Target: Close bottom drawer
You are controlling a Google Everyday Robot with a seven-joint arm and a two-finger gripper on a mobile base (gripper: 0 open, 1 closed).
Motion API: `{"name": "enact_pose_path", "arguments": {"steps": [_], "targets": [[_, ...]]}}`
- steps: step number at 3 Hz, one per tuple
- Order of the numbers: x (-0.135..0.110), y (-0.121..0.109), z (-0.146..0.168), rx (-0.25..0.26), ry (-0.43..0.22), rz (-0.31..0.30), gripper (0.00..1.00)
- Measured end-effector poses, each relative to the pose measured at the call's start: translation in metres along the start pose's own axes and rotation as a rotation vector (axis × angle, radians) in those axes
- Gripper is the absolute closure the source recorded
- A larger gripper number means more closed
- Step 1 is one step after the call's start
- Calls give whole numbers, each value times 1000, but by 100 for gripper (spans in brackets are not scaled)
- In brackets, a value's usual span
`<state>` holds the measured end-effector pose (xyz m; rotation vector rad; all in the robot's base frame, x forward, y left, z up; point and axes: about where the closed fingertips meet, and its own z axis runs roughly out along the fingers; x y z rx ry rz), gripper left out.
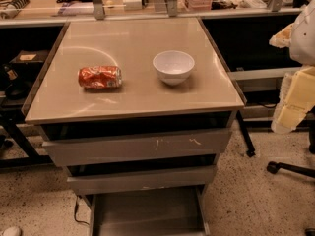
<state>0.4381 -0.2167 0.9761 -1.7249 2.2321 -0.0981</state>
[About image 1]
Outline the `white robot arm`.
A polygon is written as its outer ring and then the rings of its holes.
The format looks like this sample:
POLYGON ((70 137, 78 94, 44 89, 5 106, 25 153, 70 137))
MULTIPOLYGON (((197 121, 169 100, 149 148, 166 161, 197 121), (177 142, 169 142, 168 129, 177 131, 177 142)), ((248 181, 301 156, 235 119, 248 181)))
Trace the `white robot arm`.
POLYGON ((302 65, 295 73, 284 75, 280 101, 273 115, 271 129, 277 134, 287 134, 315 106, 315 0, 311 0, 292 24, 273 35, 269 44, 288 47, 290 58, 302 65))

